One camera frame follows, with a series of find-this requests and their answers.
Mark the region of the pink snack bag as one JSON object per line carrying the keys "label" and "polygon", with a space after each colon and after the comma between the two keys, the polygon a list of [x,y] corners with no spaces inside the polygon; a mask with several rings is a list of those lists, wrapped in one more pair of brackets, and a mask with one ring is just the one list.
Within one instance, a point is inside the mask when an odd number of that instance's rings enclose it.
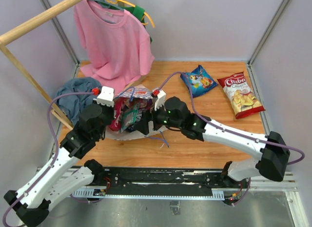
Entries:
{"label": "pink snack bag", "polygon": [[125,107],[125,102],[126,102],[126,98],[123,98],[123,97],[118,98],[115,101],[114,119],[112,123],[109,125],[109,128],[114,132],[117,132],[121,129],[121,118],[123,115],[123,108]]}

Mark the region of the blue checkered paper bag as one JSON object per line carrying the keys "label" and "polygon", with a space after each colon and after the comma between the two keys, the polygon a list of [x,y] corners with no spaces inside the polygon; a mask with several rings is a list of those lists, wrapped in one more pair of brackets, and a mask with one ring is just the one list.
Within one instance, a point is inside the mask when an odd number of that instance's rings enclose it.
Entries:
{"label": "blue checkered paper bag", "polygon": [[152,92],[143,85],[129,87],[114,98],[114,120],[106,128],[106,137],[129,141],[151,137],[167,130],[155,130],[150,119],[155,100]]}

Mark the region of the blue snack bag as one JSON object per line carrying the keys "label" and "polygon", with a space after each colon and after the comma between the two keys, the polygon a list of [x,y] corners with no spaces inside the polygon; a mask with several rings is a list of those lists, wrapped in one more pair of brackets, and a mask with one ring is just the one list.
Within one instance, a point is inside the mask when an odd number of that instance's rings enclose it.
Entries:
{"label": "blue snack bag", "polygon": [[180,78],[189,88],[190,84],[192,97],[200,97],[217,87],[216,81],[206,72],[202,65],[198,65],[192,72],[183,72]]}

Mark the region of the red Chuba chips bag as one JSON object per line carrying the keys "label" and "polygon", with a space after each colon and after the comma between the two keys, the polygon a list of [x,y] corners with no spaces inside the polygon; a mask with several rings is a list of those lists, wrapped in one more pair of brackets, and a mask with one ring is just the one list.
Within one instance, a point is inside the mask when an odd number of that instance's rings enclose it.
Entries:
{"label": "red Chuba chips bag", "polygon": [[243,72],[219,78],[217,81],[228,97],[236,119],[265,111],[264,106],[248,85]]}

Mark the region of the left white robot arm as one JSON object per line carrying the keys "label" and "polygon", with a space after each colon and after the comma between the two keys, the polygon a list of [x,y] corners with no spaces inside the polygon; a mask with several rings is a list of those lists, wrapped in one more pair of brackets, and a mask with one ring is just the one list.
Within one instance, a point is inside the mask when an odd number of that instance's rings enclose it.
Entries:
{"label": "left white robot arm", "polygon": [[86,185],[103,183],[104,168],[94,159],[66,179],[62,176],[93,149],[96,142],[104,140],[106,127],[113,118],[112,106],[100,103],[87,106],[46,165],[23,187],[4,195],[9,208],[15,211],[23,226],[39,226],[49,212],[74,191]]}

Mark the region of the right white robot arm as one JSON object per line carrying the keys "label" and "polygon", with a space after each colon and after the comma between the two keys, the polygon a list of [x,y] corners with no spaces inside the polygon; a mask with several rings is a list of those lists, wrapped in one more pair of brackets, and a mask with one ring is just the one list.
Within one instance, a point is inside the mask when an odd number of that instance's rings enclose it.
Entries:
{"label": "right white robot arm", "polygon": [[281,182],[290,157],[282,136],[274,131],[268,135],[256,134],[221,124],[209,117],[192,113],[185,102],[171,97],[160,108],[153,107],[143,113],[137,127],[147,133],[149,123],[154,131],[161,127],[175,128],[184,136],[202,142],[219,143],[247,153],[251,158],[227,162],[221,172],[221,183],[231,188],[246,178],[263,176],[275,182]]}

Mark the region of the green white snack pack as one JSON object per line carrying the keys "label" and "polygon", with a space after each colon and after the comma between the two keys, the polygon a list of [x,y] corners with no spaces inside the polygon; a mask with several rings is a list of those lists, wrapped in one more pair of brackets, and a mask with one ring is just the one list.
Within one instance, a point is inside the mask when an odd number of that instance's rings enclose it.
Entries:
{"label": "green white snack pack", "polygon": [[133,125],[137,120],[139,103],[134,104],[132,107],[127,109],[121,118],[121,128],[120,132],[123,132],[129,126]]}

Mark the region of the pink purple snack pouch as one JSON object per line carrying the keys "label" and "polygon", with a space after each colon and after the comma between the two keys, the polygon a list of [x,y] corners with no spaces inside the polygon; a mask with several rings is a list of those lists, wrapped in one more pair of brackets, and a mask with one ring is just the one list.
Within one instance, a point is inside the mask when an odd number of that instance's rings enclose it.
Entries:
{"label": "pink purple snack pouch", "polygon": [[138,113],[146,112],[151,108],[152,102],[149,99],[141,99],[139,102]]}

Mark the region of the blue crumpled cloth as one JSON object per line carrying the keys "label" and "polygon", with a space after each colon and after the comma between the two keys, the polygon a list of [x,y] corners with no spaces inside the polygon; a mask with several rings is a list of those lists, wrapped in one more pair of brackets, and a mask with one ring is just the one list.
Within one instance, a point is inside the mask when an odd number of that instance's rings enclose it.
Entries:
{"label": "blue crumpled cloth", "polygon": [[[74,78],[57,90],[56,97],[74,92],[91,92],[94,88],[101,89],[101,87],[100,82],[91,77]],[[95,95],[75,94],[61,97],[56,101],[56,104],[71,123],[75,125],[78,122],[80,113],[93,102],[93,98],[95,98]]]}

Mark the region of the pink t-shirt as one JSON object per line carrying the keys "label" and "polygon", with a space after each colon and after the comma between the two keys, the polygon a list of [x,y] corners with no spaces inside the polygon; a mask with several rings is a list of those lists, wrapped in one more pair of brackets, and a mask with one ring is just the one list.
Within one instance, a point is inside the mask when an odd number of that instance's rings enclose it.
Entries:
{"label": "pink t-shirt", "polygon": [[130,12],[83,0],[74,6],[74,20],[90,61],[81,68],[84,76],[118,94],[149,74],[154,61],[150,35]]}

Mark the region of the green garment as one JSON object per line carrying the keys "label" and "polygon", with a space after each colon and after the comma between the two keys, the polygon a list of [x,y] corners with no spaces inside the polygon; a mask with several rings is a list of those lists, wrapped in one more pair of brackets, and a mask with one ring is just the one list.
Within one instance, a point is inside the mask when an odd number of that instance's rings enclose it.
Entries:
{"label": "green garment", "polygon": [[147,18],[148,16],[143,8],[137,5],[132,5],[124,0],[89,0],[89,1],[94,1],[105,9],[128,11],[138,21],[141,22],[144,28],[146,28],[146,25],[149,24],[148,22],[145,22],[145,18]]}

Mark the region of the grey-blue hanger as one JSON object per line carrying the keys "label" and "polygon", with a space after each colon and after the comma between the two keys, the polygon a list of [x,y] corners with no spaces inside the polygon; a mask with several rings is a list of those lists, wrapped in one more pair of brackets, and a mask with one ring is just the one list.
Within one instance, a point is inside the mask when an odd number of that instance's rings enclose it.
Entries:
{"label": "grey-blue hanger", "polygon": [[102,8],[115,9],[115,10],[124,11],[123,8],[119,7],[118,5],[111,4],[111,3],[107,2],[106,0],[87,0],[87,1],[95,1],[95,2],[98,3]]}

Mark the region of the wooden clothes rack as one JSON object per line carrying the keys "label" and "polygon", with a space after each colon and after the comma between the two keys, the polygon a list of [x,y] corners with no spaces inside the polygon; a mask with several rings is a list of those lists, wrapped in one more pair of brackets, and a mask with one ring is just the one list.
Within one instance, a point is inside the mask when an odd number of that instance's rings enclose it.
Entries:
{"label": "wooden clothes rack", "polygon": [[[40,0],[0,0],[0,32],[15,28],[45,10]],[[74,75],[72,59],[53,22],[48,21],[7,45],[43,90],[53,98]],[[4,55],[0,55],[0,132],[48,129],[49,103]]]}

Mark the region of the yellow hanger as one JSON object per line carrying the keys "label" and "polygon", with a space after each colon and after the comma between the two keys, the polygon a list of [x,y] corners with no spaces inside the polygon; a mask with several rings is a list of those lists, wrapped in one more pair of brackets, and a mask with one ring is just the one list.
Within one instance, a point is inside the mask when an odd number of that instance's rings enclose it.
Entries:
{"label": "yellow hanger", "polygon": [[120,6],[120,7],[129,11],[133,16],[135,16],[142,23],[143,26],[151,24],[151,26],[155,28],[155,24],[152,18],[145,12],[143,8],[137,5],[134,5],[130,2],[127,2],[125,0],[106,0],[106,1],[115,5],[117,5],[118,3],[125,4],[126,6]]}

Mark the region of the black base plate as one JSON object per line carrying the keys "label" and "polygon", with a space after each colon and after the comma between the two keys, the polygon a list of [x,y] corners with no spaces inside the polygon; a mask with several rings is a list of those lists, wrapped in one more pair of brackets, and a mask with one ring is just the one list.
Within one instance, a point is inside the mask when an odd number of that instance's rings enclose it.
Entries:
{"label": "black base plate", "polygon": [[247,182],[228,182],[220,169],[105,167],[96,185],[108,185],[109,195],[195,197],[213,189],[240,191]]}

